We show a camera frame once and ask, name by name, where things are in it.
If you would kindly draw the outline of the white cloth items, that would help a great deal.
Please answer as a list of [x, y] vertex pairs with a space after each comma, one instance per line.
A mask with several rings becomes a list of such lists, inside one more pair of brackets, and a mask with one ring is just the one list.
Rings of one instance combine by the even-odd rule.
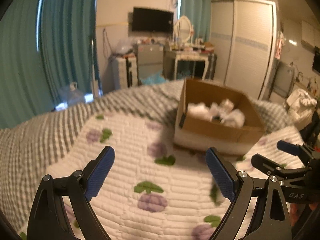
[[242, 128], [246, 120], [244, 113], [229, 99], [223, 99], [220, 104], [212, 102], [209, 107], [203, 102], [188, 103], [186, 115], [233, 128]]

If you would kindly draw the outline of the brown cardboard box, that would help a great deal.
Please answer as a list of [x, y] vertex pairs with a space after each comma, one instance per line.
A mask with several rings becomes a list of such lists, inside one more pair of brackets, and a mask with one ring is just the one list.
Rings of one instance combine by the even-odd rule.
[[210, 147], [227, 155], [245, 155], [265, 134], [248, 97], [209, 81], [186, 79], [175, 121], [174, 143], [192, 150]]

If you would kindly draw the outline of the grey checked bed sheet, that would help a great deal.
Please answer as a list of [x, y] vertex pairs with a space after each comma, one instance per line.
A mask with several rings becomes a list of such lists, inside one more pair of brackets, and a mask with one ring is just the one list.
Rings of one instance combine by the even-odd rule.
[[1, 130], [1, 210], [19, 233], [27, 222], [39, 183], [44, 175], [31, 169], [33, 156], [27, 133], [37, 124], [62, 127], [63, 146], [73, 144], [85, 123], [104, 113], [134, 116], [173, 128], [182, 81], [119, 90], [90, 104], [78, 104], [64, 111], [36, 116], [12, 129]]

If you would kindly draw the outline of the grey washing machine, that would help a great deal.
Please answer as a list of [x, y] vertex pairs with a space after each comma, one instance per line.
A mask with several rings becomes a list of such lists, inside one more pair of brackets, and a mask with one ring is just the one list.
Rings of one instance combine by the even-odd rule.
[[292, 92], [294, 78], [295, 68], [290, 64], [280, 61], [273, 83], [273, 92], [282, 98], [287, 98]]

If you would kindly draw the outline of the hanging patterned cloth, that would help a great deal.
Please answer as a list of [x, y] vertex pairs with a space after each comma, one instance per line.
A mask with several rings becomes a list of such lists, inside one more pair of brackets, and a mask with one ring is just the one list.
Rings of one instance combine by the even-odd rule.
[[275, 58], [280, 59], [282, 54], [283, 46], [286, 44], [286, 38], [282, 31], [278, 31], [277, 33], [277, 41], [276, 41], [276, 51], [275, 51]]

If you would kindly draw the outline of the white floral quilt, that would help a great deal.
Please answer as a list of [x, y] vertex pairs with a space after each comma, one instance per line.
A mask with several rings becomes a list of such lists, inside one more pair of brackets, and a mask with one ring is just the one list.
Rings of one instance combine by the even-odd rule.
[[208, 239], [229, 206], [204, 156], [175, 146], [171, 127], [104, 113], [91, 117], [72, 145], [61, 144], [63, 134], [45, 124], [27, 133], [31, 169], [68, 176], [113, 147], [114, 164], [91, 200], [112, 239]]

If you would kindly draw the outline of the dark suitcase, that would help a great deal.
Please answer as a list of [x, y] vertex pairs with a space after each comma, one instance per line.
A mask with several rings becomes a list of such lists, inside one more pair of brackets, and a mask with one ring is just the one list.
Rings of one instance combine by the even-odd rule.
[[208, 66], [208, 71], [207, 71], [207, 79], [212, 80], [214, 78], [214, 75], [215, 75], [217, 55], [216, 54], [210, 54], [208, 59], [209, 59], [209, 66]]

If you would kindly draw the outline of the white upper cabinets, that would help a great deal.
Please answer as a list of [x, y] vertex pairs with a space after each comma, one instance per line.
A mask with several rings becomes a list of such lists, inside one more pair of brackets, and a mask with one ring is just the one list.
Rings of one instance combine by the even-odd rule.
[[305, 21], [302, 21], [301, 26], [302, 45], [310, 51], [319, 49], [319, 30]]

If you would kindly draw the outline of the clear water jug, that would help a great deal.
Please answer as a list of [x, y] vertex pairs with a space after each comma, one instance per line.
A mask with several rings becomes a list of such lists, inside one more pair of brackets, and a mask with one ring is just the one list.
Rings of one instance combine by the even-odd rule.
[[70, 84], [60, 88], [59, 95], [67, 107], [72, 107], [79, 103], [86, 102], [85, 95], [78, 89], [77, 82], [71, 82]]

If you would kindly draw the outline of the white sliding wardrobe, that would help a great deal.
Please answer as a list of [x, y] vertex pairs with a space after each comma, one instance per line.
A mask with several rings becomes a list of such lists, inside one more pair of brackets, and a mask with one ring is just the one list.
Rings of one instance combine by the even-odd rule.
[[277, 6], [267, 0], [212, 0], [213, 80], [254, 99], [270, 90], [275, 68]]

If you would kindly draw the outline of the blue plastic bags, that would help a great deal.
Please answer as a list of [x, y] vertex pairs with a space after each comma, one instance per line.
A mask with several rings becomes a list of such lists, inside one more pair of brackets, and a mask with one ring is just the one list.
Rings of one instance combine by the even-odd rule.
[[140, 79], [140, 82], [142, 85], [159, 85], [166, 83], [167, 80], [163, 77], [162, 72], [157, 72], [149, 77], [146, 77], [145, 79]]

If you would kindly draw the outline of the small silver fridge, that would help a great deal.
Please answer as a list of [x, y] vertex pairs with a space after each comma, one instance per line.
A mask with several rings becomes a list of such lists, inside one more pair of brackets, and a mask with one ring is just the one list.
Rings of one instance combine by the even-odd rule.
[[146, 79], [163, 71], [163, 46], [160, 44], [135, 45], [139, 79]]

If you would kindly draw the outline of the white suitcase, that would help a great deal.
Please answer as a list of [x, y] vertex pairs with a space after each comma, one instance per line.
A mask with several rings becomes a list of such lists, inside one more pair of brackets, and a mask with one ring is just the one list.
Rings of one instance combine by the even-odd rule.
[[112, 61], [115, 90], [138, 86], [138, 69], [135, 57], [115, 57]]

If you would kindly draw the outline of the narrow blue curtain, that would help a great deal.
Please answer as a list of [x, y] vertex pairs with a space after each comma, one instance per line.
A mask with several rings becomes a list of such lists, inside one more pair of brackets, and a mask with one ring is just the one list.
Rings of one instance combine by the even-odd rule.
[[211, 0], [181, 0], [181, 15], [194, 26], [194, 37], [210, 37]]

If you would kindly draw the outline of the black wall television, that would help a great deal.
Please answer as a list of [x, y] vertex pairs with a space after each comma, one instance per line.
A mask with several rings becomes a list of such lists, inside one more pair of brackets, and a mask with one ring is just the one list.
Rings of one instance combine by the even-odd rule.
[[134, 7], [132, 13], [132, 31], [171, 33], [174, 13], [170, 11]]

